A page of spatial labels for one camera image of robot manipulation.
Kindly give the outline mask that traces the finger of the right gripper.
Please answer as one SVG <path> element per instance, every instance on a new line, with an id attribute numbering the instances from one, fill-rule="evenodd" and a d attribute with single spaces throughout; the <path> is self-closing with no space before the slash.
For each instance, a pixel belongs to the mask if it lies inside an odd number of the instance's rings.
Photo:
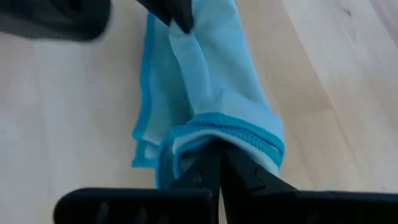
<path id="1" fill-rule="evenodd" d="M 172 21 L 172 13 L 170 10 L 170 0 L 137 0 L 150 13 L 155 15 L 161 22 L 169 26 Z"/>
<path id="2" fill-rule="evenodd" d="M 169 11 L 179 28 L 189 34 L 194 26 L 192 0 L 169 0 Z"/>

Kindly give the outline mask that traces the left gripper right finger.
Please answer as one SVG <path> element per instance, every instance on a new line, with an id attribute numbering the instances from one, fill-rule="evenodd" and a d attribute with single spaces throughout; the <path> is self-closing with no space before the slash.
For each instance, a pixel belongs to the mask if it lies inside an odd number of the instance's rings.
<path id="1" fill-rule="evenodd" d="M 228 223 L 397 224 L 397 195 L 299 190 L 240 149 L 223 152 L 221 191 Z"/>

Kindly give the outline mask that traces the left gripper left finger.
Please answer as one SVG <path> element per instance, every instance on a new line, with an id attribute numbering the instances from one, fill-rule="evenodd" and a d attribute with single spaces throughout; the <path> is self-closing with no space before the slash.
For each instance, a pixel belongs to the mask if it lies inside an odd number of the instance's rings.
<path id="1" fill-rule="evenodd" d="M 167 189 L 83 188 L 64 195 L 53 211 L 56 224 L 217 223 L 221 152 L 200 153 Z"/>

